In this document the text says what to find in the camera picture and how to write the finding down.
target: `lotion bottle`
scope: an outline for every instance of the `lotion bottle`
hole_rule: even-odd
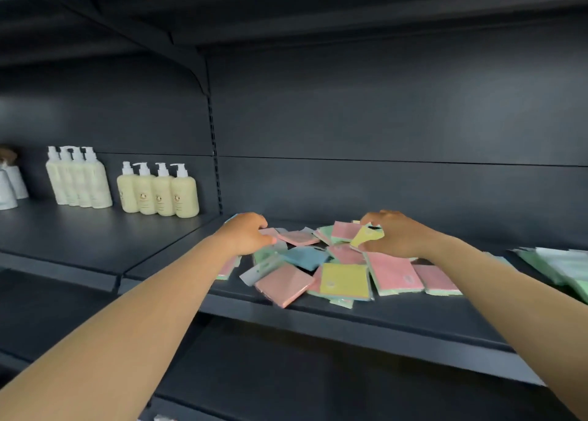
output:
[[[49,156],[49,160],[45,166],[47,167],[47,173],[49,175],[51,187],[53,188],[55,201],[59,205],[66,205],[68,203],[68,196],[65,193],[65,185],[63,184],[59,173],[59,164],[61,163],[61,160],[59,159],[59,153],[55,146],[49,146],[47,155]]]
[[[172,197],[172,177],[169,175],[165,162],[157,162],[158,176],[153,179],[153,193],[155,194],[155,208],[164,217],[175,214]]]
[[[107,171],[92,147],[82,147],[86,150],[86,177],[90,185],[90,200],[94,209],[105,209],[112,206],[112,196],[108,187]]]
[[[151,175],[146,162],[137,162],[133,165],[141,166],[139,176],[135,178],[135,197],[139,205],[139,212],[144,215],[153,215],[157,212],[153,195],[153,179],[155,177]]]
[[[73,185],[77,192],[79,199],[79,207],[91,208],[92,201],[90,200],[90,184],[88,176],[86,175],[84,154],[79,147],[67,146],[66,149],[73,150],[73,161],[70,164],[70,172],[73,177]]]
[[[198,215],[198,195],[196,192],[196,180],[187,175],[185,164],[170,164],[178,166],[177,178],[172,180],[173,204],[176,215],[180,218],[191,218]]]
[[[13,209],[17,206],[17,196],[12,188],[8,173],[4,169],[0,169],[0,210]]]
[[[116,178],[118,185],[118,193],[121,195],[122,210],[128,213],[135,213],[139,211],[139,205],[135,197],[135,179],[137,176],[130,166],[130,162],[123,161],[122,175]]]
[[[61,163],[59,164],[59,175],[63,180],[65,193],[70,206],[79,206],[79,198],[74,184],[74,177],[71,172],[72,156],[67,147],[61,148]]]

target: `pump dispenser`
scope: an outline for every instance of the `pump dispenser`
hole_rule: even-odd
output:
[[[155,209],[155,197],[153,196],[153,179],[151,171],[146,162],[137,162],[134,166],[139,168],[139,176],[135,178],[135,197],[139,205],[139,211],[144,215],[153,215],[157,212]]]
[[[84,169],[88,179],[92,207],[94,209],[109,208],[112,206],[112,196],[104,164],[98,160],[92,147],[82,147],[82,149],[86,150]]]
[[[172,180],[173,204],[176,215],[180,218],[191,218],[198,215],[198,194],[196,192],[196,180],[187,175],[185,164],[170,164],[178,166],[177,178]]]
[[[121,195],[122,210],[128,213],[139,211],[137,199],[135,197],[135,179],[137,176],[130,166],[130,162],[122,163],[122,175],[116,178],[118,193]]]
[[[74,176],[72,173],[72,156],[69,151],[70,146],[61,147],[59,156],[61,163],[59,164],[59,175],[63,181],[63,187],[68,197],[68,204],[70,206],[79,206],[79,198],[77,196],[77,189],[74,183]]]
[[[61,163],[61,159],[59,158],[59,153],[55,146],[49,146],[49,151],[47,153],[49,160],[45,164],[47,168],[47,174],[49,175],[49,181],[51,182],[51,188],[53,189],[53,194],[55,195],[55,201],[59,205],[66,205],[68,203],[68,196],[65,193],[65,185],[61,179],[61,175],[59,174],[59,165]]]
[[[155,194],[155,208],[164,217],[175,214],[172,197],[172,177],[169,175],[165,162],[157,162],[158,176],[153,179],[153,193]]]
[[[92,202],[90,201],[90,187],[85,171],[84,154],[79,147],[65,146],[64,148],[73,150],[74,159],[70,164],[70,173],[74,180],[73,185],[77,192],[79,206],[81,208],[91,208]]]

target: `blue sticky note pad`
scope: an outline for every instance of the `blue sticky note pad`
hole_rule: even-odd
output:
[[[280,254],[288,263],[308,271],[318,268],[330,257],[328,252],[312,246],[297,246]]]

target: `white pump top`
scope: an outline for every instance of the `white pump top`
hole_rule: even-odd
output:
[[[128,162],[128,161],[122,162],[122,174],[123,175],[134,175],[135,174],[135,172],[133,171],[133,168],[130,166],[130,162]]]
[[[157,171],[158,176],[169,176],[168,168],[165,166],[165,162],[157,162],[159,170]]]
[[[49,146],[49,161],[59,161],[59,152],[55,148],[55,146]]]
[[[134,166],[140,166],[140,168],[139,168],[139,175],[141,175],[141,176],[149,176],[149,175],[151,175],[151,171],[149,170],[149,167],[147,166],[147,163],[146,162],[136,162],[133,165]]]
[[[84,154],[79,147],[70,147],[73,150],[73,160],[76,162],[84,162]]]
[[[94,149],[92,147],[82,147],[82,149],[86,150],[86,161],[87,162],[98,161],[98,158],[96,157],[96,153],[94,153]]]
[[[178,166],[178,174],[176,175],[178,178],[187,177],[187,170],[185,164],[170,164],[170,166]]]
[[[71,161],[72,160],[72,154],[68,150],[69,148],[70,148],[70,146],[61,147],[61,153],[59,154],[59,156],[61,157],[62,161]]]

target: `hand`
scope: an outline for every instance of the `hand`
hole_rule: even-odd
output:
[[[428,259],[437,239],[445,236],[393,210],[367,213],[362,218],[361,224],[370,222],[381,225],[384,237],[359,245],[359,249],[366,252],[381,252],[393,257]]]
[[[268,227],[268,222],[254,212],[240,213],[231,218],[213,235],[222,239],[232,255],[253,254],[264,246],[273,245],[276,239],[271,235],[261,235],[259,230]]]

